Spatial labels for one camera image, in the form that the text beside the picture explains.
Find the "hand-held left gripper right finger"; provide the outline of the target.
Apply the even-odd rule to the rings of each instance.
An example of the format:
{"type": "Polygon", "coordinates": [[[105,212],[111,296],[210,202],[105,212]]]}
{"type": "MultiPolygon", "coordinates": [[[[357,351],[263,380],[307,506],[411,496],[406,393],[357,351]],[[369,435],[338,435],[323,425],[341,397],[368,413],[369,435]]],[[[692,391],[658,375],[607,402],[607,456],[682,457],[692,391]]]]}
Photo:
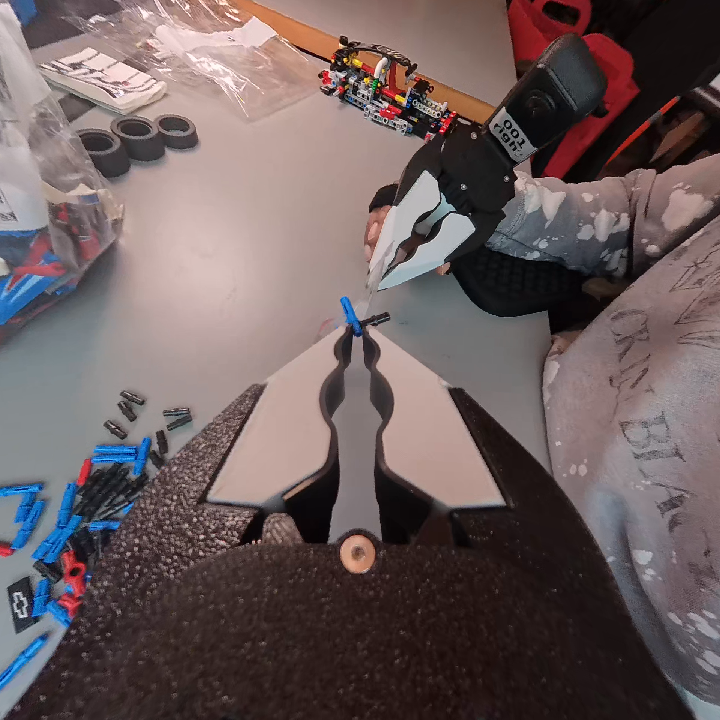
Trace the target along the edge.
{"type": "Polygon", "coordinates": [[[453,388],[376,329],[365,329],[370,400],[379,413],[374,491],[382,540],[462,544],[459,514],[507,508],[453,388]]]}

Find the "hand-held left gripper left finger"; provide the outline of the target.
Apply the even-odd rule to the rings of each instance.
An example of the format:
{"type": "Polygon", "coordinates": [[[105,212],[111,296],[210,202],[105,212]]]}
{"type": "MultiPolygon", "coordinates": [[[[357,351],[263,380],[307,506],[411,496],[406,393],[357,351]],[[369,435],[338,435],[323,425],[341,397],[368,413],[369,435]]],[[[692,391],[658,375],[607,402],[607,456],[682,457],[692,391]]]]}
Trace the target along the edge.
{"type": "Polygon", "coordinates": [[[293,519],[310,544],[329,541],[340,464],[333,415],[345,398],[354,335],[337,328],[272,374],[243,421],[205,499],[293,519]]]}

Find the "small clear plastic bag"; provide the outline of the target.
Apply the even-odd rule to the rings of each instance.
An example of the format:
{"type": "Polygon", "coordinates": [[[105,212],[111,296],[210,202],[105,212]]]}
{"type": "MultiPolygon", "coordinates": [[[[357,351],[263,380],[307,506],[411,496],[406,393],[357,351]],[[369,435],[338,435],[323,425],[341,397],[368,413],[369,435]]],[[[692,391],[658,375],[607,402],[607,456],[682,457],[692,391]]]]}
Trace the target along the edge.
{"type": "MultiPolygon", "coordinates": [[[[380,280],[383,276],[382,269],[378,265],[375,269],[369,271],[364,285],[355,294],[344,295],[349,297],[352,302],[355,313],[360,320],[368,318],[370,316],[369,309],[374,298],[375,293],[378,290],[380,280]]],[[[344,312],[341,307],[341,300],[339,301],[340,311],[337,315],[325,320],[319,328],[318,334],[315,337],[315,341],[320,341],[324,337],[329,336],[333,331],[337,329],[345,330],[348,326],[344,317],[344,312]]]]}

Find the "pile of small connector pins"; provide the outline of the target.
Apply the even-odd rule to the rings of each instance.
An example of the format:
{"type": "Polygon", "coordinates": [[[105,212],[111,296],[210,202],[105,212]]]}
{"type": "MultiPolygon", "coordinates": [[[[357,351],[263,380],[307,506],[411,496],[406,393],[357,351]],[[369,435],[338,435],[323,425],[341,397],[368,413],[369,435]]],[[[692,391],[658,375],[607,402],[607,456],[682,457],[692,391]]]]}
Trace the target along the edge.
{"type": "Polygon", "coordinates": [[[205,401],[196,387],[141,391],[135,421],[122,416],[121,396],[80,401],[74,395],[1,390],[1,712],[34,679],[66,632],[70,606],[89,583],[121,519],[149,484],[159,460],[200,427],[205,401]],[[14,633],[7,586],[29,576],[39,622],[14,633]]]}

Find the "person's right forearm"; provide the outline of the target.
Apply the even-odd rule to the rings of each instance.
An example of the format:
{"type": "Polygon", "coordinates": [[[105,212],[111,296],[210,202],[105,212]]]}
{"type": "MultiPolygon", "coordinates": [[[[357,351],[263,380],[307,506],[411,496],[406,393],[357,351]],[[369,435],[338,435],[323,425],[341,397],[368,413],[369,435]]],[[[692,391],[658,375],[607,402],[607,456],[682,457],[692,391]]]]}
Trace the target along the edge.
{"type": "Polygon", "coordinates": [[[570,184],[518,171],[487,247],[586,276],[636,278],[699,237],[719,239],[719,155],[570,184]]]}

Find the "adjacent desk with brown edge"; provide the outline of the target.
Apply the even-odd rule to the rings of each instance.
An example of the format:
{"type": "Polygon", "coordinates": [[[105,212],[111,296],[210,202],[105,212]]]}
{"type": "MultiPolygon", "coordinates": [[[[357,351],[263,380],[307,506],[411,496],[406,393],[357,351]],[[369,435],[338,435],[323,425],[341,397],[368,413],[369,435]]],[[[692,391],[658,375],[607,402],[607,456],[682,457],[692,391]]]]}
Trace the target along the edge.
{"type": "Polygon", "coordinates": [[[433,97],[485,122],[516,83],[505,1],[233,1],[293,45],[329,59],[341,35],[401,52],[433,97]]]}

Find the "grey desk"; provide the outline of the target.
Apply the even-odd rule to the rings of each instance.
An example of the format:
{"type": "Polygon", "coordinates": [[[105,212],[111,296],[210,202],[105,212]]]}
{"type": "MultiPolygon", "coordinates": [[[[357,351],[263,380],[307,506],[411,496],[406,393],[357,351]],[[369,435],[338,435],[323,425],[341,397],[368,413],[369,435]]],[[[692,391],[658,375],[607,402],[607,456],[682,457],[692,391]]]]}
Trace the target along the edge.
{"type": "MultiPolygon", "coordinates": [[[[125,210],[120,241],[76,292],[4,345],[1,389],[49,387],[98,401],[189,385],[206,403],[198,433],[305,351],[339,313],[341,296],[362,289],[369,201],[400,175],[418,140],[320,92],[247,123],[227,100],[170,87],[148,115],[188,117],[199,146],[169,150],[113,185],[125,210]]],[[[453,277],[435,274],[378,293],[370,313],[382,311],[392,318],[388,338],[465,389],[550,470],[545,313],[488,315],[453,277]]],[[[379,529],[372,449],[380,419],[368,381],[356,343],[335,415],[341,476],[332,538],[379,529]]]]}

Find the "person's right hand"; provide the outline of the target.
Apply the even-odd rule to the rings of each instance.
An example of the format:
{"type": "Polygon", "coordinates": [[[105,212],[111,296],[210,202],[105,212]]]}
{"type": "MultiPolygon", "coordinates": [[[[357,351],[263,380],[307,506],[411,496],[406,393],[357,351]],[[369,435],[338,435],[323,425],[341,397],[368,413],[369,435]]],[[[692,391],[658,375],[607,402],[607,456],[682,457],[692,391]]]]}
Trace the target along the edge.
{"type": "Polygon", "coordinates": [[[364,231],[364,256],[370,262],[380,238],[387,213],[395,200],[397,182],[379,188],[369,204],[369,216],[364,231]]]}

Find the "black quilted pad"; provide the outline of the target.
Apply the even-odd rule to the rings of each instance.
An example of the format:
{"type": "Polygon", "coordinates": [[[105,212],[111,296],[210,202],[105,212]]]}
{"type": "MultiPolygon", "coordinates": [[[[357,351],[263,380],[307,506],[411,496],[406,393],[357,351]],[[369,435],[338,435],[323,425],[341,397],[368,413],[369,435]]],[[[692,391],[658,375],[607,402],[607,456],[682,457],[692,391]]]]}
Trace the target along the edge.
{"type": "Polygon", "coordinates": [[[484,246],[451,262],[450,274],[477,308],[502,318],[554,310],[578,299],[588,279],[559,264],[484,246]]]}

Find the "red plastic container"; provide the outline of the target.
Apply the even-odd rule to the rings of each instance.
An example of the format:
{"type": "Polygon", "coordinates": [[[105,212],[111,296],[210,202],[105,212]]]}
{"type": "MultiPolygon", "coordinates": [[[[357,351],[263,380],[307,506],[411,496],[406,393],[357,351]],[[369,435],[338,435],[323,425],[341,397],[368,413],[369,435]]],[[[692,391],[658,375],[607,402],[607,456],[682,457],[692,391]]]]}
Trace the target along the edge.
{"type": "Polygon", "coordinates": [[[592,13],[590,1],[512,1],[508,24],[515,60],[534,60],[567,33],[583,36],[592,13]]]}
{"type": "Polygon", "coordinates": [[[534,177],[562,178],[639,93],[633,79],[635,63],[629,52],[603,34],[586,34],[583,40],[607,79],[603,97],[607,112],[602,117],[590,115],[561,139],[538,151],[531,162],[534,177]]]}

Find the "person's grey printed sweatshirt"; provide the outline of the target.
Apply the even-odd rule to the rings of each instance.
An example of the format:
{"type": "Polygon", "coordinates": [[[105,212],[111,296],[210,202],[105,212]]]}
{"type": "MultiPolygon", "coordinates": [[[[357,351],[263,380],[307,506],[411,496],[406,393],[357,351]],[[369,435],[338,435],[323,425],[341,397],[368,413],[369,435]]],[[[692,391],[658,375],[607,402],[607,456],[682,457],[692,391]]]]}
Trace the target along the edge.
{"type": "Polygon", "coordinates": [[[697,719],[719,718],[719,219],[544,367],[555,480],[697,719]]]}

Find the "empty clear plastic bag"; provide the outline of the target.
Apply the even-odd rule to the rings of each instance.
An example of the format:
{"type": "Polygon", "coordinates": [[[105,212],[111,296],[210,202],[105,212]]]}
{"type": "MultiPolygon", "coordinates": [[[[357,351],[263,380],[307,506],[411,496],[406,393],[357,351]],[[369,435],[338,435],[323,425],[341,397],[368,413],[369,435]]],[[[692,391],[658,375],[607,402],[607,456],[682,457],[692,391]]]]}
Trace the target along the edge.
{"type": "Polygon", "coordinates": [[[233,1],[63,1],[67,20],[249,122],[319,95],[318,68],[233,1]]]}

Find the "black toy tyre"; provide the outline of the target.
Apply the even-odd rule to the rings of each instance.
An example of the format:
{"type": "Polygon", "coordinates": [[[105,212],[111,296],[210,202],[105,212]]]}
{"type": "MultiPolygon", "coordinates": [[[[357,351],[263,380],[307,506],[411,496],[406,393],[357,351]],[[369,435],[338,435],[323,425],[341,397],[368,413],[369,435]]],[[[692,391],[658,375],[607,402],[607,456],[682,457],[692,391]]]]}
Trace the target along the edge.
{"type": "Polygon", "coordinates": [[[111,122],[112,133],[121,141],[130,159],[151,162],[165,154],[158,124],[140,116],[125,116],[111,122]]]}
{"type": "Polygon", "coordinates": [[[196,125],[190,119],[177,114],[163,114],[155,119],[163,144],[173,150],[190,150],[200,140],[196,125]]]}
{"type": "Polygon", "coordinates": [[[105,179],[121,177],[131,169],[128,152],[114,133],[85,128],[78,131],[78,138],[96,170],[105,179]]]}

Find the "small black emblem tile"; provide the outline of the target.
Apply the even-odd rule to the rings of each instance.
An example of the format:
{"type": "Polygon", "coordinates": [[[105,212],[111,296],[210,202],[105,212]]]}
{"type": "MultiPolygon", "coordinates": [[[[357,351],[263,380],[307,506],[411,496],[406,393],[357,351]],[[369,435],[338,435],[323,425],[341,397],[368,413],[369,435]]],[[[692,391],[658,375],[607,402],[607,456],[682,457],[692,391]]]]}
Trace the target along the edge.
{"type": "Polygon", "coordinates": [[[35,597],[30,577],[13,582],[7,586],[6,593],[14,633],[20,635],[39,622],[39,618],[33,615],[35,597]]]}

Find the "clear bag of toy bricks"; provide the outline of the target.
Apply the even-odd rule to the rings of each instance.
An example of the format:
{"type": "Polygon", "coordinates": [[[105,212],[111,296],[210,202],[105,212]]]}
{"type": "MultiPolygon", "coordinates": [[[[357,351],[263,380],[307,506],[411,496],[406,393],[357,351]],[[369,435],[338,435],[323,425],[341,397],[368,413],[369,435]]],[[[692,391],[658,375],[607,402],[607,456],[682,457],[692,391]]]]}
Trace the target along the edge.
{"type": "Polygon", "coordinates": [[[73,292],[124,208],[51,93],[1,96],[1,343],[73,292]]]}

